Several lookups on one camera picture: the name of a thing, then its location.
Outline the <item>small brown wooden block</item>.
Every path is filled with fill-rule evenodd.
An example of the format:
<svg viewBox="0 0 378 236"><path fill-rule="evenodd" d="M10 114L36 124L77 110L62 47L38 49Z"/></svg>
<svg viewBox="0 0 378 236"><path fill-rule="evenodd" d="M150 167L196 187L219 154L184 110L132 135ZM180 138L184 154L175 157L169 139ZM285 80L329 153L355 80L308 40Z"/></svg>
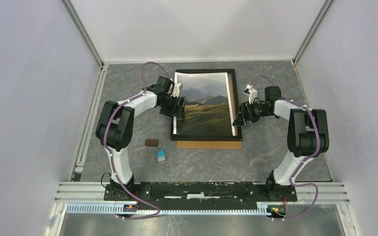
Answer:
<svg viewBox="0 0 378 236"><path fill-rule="evenodd" d="M157 139L146 139L144 145L146 147L158 147L159 141Z"/></svg>

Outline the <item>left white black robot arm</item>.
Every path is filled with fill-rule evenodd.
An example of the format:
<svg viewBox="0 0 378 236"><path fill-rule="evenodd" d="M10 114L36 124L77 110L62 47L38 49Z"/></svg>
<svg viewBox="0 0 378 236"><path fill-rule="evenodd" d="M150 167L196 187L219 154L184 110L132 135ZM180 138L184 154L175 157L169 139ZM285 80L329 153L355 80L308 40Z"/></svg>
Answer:
<svg viewBox="0 0 378 236"><path fill-rule="evenodd" d="M128 157L135 118L153 108L159 108L160 114L164 116L185 118L186 97L180 94L181 87L180 83L160 76L155 84L143 88L128 99L104 103L95 135L109 158L109 185L116 189L116 194L122 200L130 200L135 194Z"/></svg>

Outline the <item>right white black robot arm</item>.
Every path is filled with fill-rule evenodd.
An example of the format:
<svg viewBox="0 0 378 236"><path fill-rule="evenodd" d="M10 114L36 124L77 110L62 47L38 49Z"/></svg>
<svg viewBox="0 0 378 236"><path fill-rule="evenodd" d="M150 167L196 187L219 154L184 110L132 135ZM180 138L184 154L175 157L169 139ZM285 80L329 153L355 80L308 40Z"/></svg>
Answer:
<svg viewBox="0 0 378 236"><path fill-rule="evenodd" d="M273 170L265 183L265 196L276 201L291 192L295 179L303 168L329 148L327 113L324 109L310 109L282 97L278 86L265 88L265 98L257 97L257 90L247 85L244 90L248 101L239 104L233 126L255 123L262 117L284 118L288 122L288 152L281 164Z"/></svg>

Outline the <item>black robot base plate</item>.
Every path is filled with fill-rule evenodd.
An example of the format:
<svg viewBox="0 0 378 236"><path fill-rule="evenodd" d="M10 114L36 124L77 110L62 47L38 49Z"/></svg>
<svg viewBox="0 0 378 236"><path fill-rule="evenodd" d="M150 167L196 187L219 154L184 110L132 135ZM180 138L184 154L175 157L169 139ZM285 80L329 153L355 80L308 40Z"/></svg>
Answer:
<svg viewBox="0 0 378 236"><path fill-rule="evenodd" d="M105 201L130 201L138 197L138 210L253 210L258 202L296 202L291 192L267 192L263 182L140 182L122 192L105 187Z"/></svg>

